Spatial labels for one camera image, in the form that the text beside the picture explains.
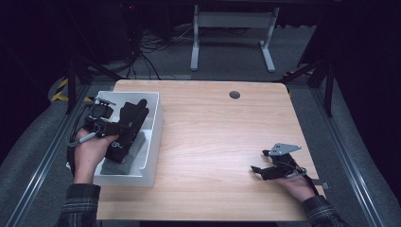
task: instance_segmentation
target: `light wood tabletop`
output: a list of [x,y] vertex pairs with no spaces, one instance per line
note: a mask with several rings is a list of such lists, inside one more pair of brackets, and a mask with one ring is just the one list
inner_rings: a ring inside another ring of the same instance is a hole
[[283,84],[120,80],[114,90],[159,93],[163,135],[155,185],[102,186],[98,219],[306,220],[283,187],[251,170],[272,166],[262,150],[285,143],[302,147],[291,156],[318,179]]

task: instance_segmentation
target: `gray carpet floor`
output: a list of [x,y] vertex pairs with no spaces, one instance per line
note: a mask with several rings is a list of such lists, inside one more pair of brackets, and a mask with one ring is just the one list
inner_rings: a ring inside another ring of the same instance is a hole
[[[180,27],[184,32],[188,27]],[[200,37],[199,70],[189,69],[192,50],[191,35],[180,39],[179,43],[164,50],[147,53],[146,56],[157,69],[161,79],[191,79],[219,81],[261,81],[269,82],[280,79],[286,71],[295,70],[305,46],[314,31],[314,27],[278,27],[274,30],[270,43],[276,72],[269,73],[264,63],[258,42],[263,40],[265,32],[260,29],[249,29],[243,34],[234,34],[224,29],[203,32]],[[106,65],[116,67],[120,62]],[[145,62],[138,59],[132,69],[136,79],[156,79]],[[119,74],[126,76],[128,71]],[[135,79],[131,71],[130,79]],[[375,206],[383,226],[401,226],[401,209],[387,183],[375,167],[368,150],[365,148],[357,128],[342,99],[340,89],[335,84],[333,94],[333,118],[327,119],[322,112],[323,87],[309,89],[306,85],[308,77],[302,76],[288,84],[292,93],[291,101],[299,118],[306,142],[318,169],[320,180],[328,183],[325,190],[328,200],[339,211],[340,215],[352,226],[369,226],[361,201],[358,198],[354,183],[344,168],[339,156],[336,139],[327,127],[327,122],[335,124],[340,132],[340,140],[348,150],[348,154],[357,166],[369,189],[371,200]],[[62,79],[58,79],[49,91],[52,97]],[[104,76],[96,76],[87,96],[95,96],[98,91],[112,90],[113,82]],[[53,101],[10,151],[8,158],[0,168],[0,226],[6,226],[9,217],[29,186],[31,178],[40,165],[48,148],[52,146],[55,134],[61,129],[65,119],[67,103]],[[66,131],[63,144],[71,125],[62,128]],[[26,212],[20,216],[21,226],[52,226],[61,210],[65,190],[72,182],[72,177],[65,167],[65,149],[61,146],[54,152],[54,160],[45,178],[40,182],[40,189],[33,194],[32,201],[26,205]],[[102,226],[139,226],[138,221],[104,220]],[[306,222],[280,222],[279,226],[309,226]]]

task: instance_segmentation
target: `hand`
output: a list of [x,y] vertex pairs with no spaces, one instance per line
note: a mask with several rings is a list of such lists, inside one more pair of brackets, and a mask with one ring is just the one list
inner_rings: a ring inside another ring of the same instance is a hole
[[[76,139],[82,138],[89,132],[80,129]],[[77,144],[75,149],[75,178],[74,183],[93,183],[97,165],[106,155],[107,147],[118,135],[109,135],[103,138],[91,138],[88,141]]]
[[316,196],[303,176],[296,176],[293,178],[278,178],[274,179],[274,181],[281,184],[293,197],[300,202]]

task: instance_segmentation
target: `plaid sleeve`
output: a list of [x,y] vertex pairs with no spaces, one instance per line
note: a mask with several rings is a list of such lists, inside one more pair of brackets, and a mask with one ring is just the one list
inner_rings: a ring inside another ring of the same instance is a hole
[[56,226],[96,226],[99,194],[98,185],[71,184]]
[[349,226],[324,196],[303,201],[302,206],[312,226]]

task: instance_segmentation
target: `person's left hand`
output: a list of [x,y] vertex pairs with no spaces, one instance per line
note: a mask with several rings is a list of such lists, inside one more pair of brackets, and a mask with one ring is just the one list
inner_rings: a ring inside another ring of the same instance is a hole
[[[76,139],[82,138],[89,132],[80,129]],[[109,135],[102,138],[91,138],[88,141],[77,144],[75,147],[75,178],[74,183],[93,183],[97,165],[106,155],[107,147],[118,135]]]

